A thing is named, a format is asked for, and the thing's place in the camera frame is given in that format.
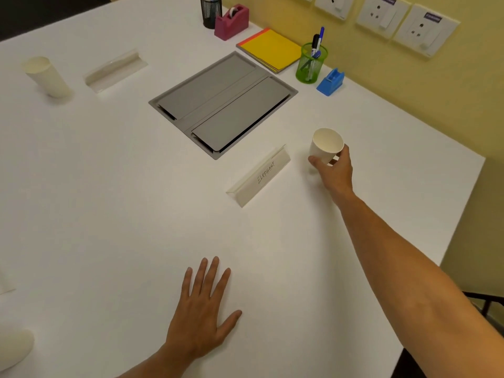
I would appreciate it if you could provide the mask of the person's left hand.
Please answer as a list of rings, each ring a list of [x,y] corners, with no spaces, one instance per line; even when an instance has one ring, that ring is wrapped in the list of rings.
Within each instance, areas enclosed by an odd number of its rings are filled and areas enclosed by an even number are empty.
[[[170,322],[165,342],[165,344],[186,350],[195,359],[207,355],[223,344],[217,342],[217,328],[221,325],[218,323],[218,316],[231,276],[231,269],[227,268],[218,282],[214,281],[211,297],[206,298],[204,297],[204,279],[211,262],[206,258],[201,260],[195,277],[192,277],[190,297],[185,301],[182,301],[181,286],[180,299]]]

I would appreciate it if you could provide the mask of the person's right hand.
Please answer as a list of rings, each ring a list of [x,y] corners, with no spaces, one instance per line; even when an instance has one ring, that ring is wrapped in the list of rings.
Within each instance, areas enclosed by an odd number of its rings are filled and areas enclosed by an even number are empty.
[[[338,159],[333,159],[328,164],[327,171],[318,171],[318,173],[333,202],[338,207],[355,197],[352,186],[353,167],[348,145],[344,145]]]

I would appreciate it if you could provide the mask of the white paper cup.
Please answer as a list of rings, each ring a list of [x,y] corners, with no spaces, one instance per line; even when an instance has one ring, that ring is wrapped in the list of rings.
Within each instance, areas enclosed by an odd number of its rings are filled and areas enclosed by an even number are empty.
[[[319,128],[312,135],[308,156],[319,158],[324,164],[338,159],[345,145],[343,137],[331,128]]]
[[[0,372],[25,359],[35,343],[34,334],[28,329],[0,327]]]
[[[62,99],[72,94],[59,72],[47,57],[35,56],[22,63],[22,69],[49,96]]]

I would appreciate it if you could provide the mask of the person's left forearm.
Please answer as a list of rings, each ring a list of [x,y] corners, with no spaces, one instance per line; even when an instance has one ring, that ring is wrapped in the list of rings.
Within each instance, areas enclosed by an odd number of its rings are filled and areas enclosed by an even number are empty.
[[[186,350],[164,344],[149,358],[116,378],[181,378],[195,360]]]

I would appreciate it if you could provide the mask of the person's right forearm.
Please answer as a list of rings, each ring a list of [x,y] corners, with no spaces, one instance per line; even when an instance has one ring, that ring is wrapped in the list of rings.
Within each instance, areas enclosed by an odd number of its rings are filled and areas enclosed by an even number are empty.
[[[432,260],[352,191],[332,193],[403,347],[427,378],[504,378],[504,338]]]

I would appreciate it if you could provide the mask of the handwritten white name card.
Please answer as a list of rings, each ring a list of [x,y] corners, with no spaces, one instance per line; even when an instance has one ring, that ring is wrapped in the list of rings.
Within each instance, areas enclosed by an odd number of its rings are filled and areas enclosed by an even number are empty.
[[[243,208],[291,161],[286,145],[274,149],[226,194]]]

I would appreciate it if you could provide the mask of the blue tape dispenser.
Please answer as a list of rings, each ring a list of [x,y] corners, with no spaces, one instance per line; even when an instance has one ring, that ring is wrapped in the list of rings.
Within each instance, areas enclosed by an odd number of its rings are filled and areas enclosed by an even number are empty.
[[[338,88],[343,85],[344,78],[344,72],[339,72],[337,68],[332,69],[317,86],[317,91],[325,96],[331,96]]]

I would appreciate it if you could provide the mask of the green pen cup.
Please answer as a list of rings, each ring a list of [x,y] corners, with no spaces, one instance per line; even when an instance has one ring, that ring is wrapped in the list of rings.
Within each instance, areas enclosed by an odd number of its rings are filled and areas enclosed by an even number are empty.
[[[317,82],[324,61],[328,56],[328,51],[325,46],[320,46],[318,50],[320,55],[317,57],[311,57],[311,51],[311,43],[306,43],[301,46],[301,56],[295,73],[296,79],[305,84]]]

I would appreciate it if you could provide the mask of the black marker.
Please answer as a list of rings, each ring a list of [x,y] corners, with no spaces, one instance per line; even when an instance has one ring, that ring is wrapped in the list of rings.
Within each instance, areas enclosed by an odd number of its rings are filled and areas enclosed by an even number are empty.
[[[300,59],[304,60],[304,63],[302,67],[300,68],[301,70],[304,70],[312,65],[312,62],[316,60],[319,56],[319,34],[315,34],[312,39],[311,47],[310,50],[302,50],[301,54],[304,55],[304,57],[301,57]]]

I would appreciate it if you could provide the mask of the yellow notepad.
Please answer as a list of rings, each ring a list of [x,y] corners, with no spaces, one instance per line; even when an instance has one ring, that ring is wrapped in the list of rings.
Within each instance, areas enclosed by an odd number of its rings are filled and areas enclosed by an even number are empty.
[[[274,74],[279,74],[293,65],[301,55],[299,44],[271,29],[244,46],[236,48],[261,63]]]

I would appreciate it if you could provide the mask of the orange notepad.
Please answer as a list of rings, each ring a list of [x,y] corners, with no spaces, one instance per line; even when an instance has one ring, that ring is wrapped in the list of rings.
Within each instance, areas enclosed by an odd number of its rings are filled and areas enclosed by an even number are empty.
[[[244,46],[246,43],[248,43],[249,41],[254,40],[255,38],[257,38],[257,37],[261,36],[262,34],[267,33],[268,31],[270,31],[270,28],[264,28],[264,29],[262,29],[261,31],[259,31],[259,32],[255,33],[254,35],[252,35],[252,36],[250,36],[250,37],[246,38],[245,40],[243,40],[243,41],[239,42],[238,44],[236,44],[236,47],[242,47],[242,46]]]

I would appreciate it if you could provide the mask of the pink tape dispenser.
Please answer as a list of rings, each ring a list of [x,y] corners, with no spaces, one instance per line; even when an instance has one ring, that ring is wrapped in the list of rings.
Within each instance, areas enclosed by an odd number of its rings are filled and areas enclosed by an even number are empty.
[[[249,8],[242,4],[234,6],[237,6],[240,11],[233,18],[229,18],[227,11],[224,16],[216,19],[214,35],[223,41],[227,41],[249,27]]]

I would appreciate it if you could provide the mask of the black mesh pen holder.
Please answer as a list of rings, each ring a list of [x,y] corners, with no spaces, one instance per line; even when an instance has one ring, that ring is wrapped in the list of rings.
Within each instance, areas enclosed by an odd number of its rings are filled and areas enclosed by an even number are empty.
[[[220,2],[210,2],[210,0],[200,0],[203,25],[207,29],[214,30],[217,17],[222,17],[222,0]]]

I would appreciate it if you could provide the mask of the blank white name card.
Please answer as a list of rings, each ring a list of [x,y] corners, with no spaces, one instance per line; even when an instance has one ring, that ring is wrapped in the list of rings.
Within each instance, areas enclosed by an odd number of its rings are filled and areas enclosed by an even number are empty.
[[[86,86],[99,94],[147,66],[139,51],[131,50],[87,73],[83,80]]]

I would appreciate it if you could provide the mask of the black chair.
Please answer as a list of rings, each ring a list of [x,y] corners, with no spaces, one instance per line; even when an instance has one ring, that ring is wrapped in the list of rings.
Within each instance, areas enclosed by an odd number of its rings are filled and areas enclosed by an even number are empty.
[[[488,323],[491,324],[502,337],[504,337],[504,323],[500,323],[490,314],[490,309],[492,308],[493,304],[500,305],[504,308],[504,297],[483,293],[476,293],[476,292],[467,292],[467,291],[462,292],[468,299],[472,301],[473,300],[482,301],[483,303],[482,307],[479,307],[476,304],[473,305],[477,308],[480,314],[488,321]]]

